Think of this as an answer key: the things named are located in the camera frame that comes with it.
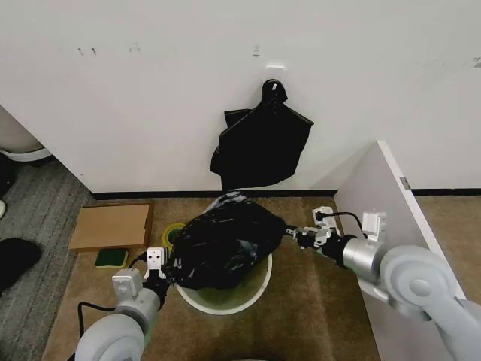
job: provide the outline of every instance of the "black trash bag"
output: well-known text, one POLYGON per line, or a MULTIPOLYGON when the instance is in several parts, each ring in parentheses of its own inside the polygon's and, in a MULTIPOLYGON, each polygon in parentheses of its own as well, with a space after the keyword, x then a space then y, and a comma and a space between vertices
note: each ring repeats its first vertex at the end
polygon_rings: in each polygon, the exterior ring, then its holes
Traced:
POLYGON ((295 173, 313 122, 286 100, 283 85, 272 79, 264 83, 257 107, 224 113, 228 128, 210 162, 224 190, 264 187, 295 173))
POLYGON ((233 288, 285 233, 282 218, 239 192, 228 193, 182 229, 162 270, 182 287, 233 288))
POLYGON ((0 296, 37 263, 42 249, 36 243, 20 238, 0 241, 0 296))

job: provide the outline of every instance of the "cardboard box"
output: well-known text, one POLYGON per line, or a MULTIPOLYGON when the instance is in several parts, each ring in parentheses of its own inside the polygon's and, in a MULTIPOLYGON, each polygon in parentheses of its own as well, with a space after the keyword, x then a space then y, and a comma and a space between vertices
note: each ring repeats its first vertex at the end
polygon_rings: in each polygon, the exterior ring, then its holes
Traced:
POLYGON ((83 207, 68 249, 85 252, 103 248, 147 247, 152 214, 152 203, 83 207))

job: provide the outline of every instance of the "gray carpet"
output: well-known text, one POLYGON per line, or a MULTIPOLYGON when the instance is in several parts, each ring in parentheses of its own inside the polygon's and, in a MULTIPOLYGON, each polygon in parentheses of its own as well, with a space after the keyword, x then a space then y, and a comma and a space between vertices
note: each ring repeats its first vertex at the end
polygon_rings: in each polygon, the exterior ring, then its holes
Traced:
POLYGON ((67 251, 88 190, 59 162, 22 165, 3 197, 0 239, 18 237, 43 247, 41 260, 0 297, 0 360, 38 360, 75 261, 67 251))

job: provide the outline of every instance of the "black cable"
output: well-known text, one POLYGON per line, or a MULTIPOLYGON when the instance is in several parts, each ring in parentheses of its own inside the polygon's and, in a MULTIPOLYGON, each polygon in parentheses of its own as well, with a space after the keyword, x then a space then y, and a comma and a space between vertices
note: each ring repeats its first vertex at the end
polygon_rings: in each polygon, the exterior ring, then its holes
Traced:
POLYGON ((79 302, 77 306, 77 314, 78 314, 78 328, 79 328, 80 337, 82 337, 83 334, 85 333, 85 328, 83 325, 82 306, 87 306, 90 308, 94 308, 95 310, 105 311, 105 312, 112 312, 115 310, 115 308, 112 308, 112 307, 102 307, 102 306, 94 305, 93 303, 88 303, 84 301, 79 302))
POLYGON ((142 252, 139 254, 135 259, 130 263, 129 268, 134 267, 134 264, 137 263, 138 261, 147 261, 147 252, 142 252))
POLYGON ((334 212, 334 213, 322 213, 322 212, 316 212, 316 219, 317 220, 323 220, 325 217, 334 217, 334 216, 351 216, 355 218, 355 221, 357 222, 359 229, 362 232, 362 223, 359 220, 359 217, 354 214, 353 212, 334 212))

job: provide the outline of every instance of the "black baseboard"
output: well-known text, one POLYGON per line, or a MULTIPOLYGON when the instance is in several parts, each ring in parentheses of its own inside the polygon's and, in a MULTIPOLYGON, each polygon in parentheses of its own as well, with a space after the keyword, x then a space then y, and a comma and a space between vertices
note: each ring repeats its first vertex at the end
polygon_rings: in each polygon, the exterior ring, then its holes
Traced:
MULTIPOLYGON (((248 197, 332 197, 337 190, 243 190, 248 197)), ((142 198, 211 198, 224 194, 221 190, 181 190, 171 192, 105 192, 91 193, 98 201, 142 198)))
POLYGON ((481 188, 437 188, 413 190, 415 196, 481 196, 481 188))
MULTIPOLYGON (((415 196, 481 196, 481 188, 435 188, 412 190, 415 196)), ((333 197, 337 190, 243 190, 248 197, 333 197)), ((180 190, 168 192, 92 193, 98 201, 143 198, 216 198, 222 190, 180 190)))

